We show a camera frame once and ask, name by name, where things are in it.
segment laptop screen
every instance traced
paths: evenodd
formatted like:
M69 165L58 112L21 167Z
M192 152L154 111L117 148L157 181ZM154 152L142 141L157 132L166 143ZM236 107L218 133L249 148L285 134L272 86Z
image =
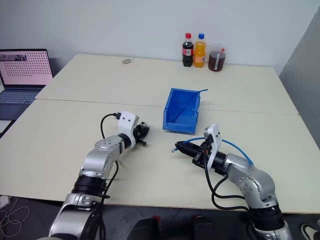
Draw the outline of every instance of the laptop screen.
M53 79L47 51L1 49L0 76L4 85L47 85Z

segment orange soda bottle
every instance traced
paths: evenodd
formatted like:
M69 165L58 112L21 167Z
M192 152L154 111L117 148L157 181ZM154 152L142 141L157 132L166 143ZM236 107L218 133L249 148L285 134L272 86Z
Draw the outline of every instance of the orange soda bottle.
M204 41L205 35L199 33L198 41L195 42L195 51L193 53L193 65L196 68L202 68L205 65L206 43Z

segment dark floor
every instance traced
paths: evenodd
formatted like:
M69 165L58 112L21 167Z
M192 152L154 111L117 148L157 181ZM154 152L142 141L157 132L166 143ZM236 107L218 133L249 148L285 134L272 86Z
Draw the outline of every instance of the dark floor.
M19 235L10 240L36 240L48 236L49 228L60 209L60 202L47 202L20 198L14 209L22 206L30 207L30 215L23 222ZM13 204L4 208L10 211ZM14 213L11 219L21 219L26 214L26 209ZM104 222L106 225L108 240L126 240L130 230L137 221L145 217L159 216L159 228L162 239L166 240L191 240L192 219L195 216L208 217L216 227L216 232L221 240L247 240L246 223L244 213L237 211L202 210L186 208L165 207L134 207L107 205L104 210ZM291 233L295 240L303 240L300 226L303 223L317 226L320 214L288 214L285 220L288 222ZM17 231L17 225L11 224L6 228L7 234L11 235Z

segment robotic arm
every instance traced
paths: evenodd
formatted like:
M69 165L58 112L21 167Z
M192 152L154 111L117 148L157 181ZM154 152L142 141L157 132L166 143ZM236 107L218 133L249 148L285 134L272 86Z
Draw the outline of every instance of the robotic arm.
M289 226L279 208L275 183L270 175L257 169L243 157L219 152L222 139L217 124L207 127L203 134L205 141L200 146L184 141L177 142L175 146L182 153L193 157L192 162L195 165L205 169L213 168L241 190L249 207L248 213L255 235L259 239L292 240Z
M111 168L125 149L133 148L137 142L145 145L141 138L149 131L144 122L137 125L139 117L133 113L113 115L119 120L118 135L99 140L85 157L73 190L51 225L49 237L41 240L94 240L98 227L104 228L102 213Z

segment blue storage bin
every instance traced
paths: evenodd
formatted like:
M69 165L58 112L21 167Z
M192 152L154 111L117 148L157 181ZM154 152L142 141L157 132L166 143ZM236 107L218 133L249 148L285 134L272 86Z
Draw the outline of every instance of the blue storage bin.
M194 134L198 120L200 92L179 88L171 88L163 112L165 130Z

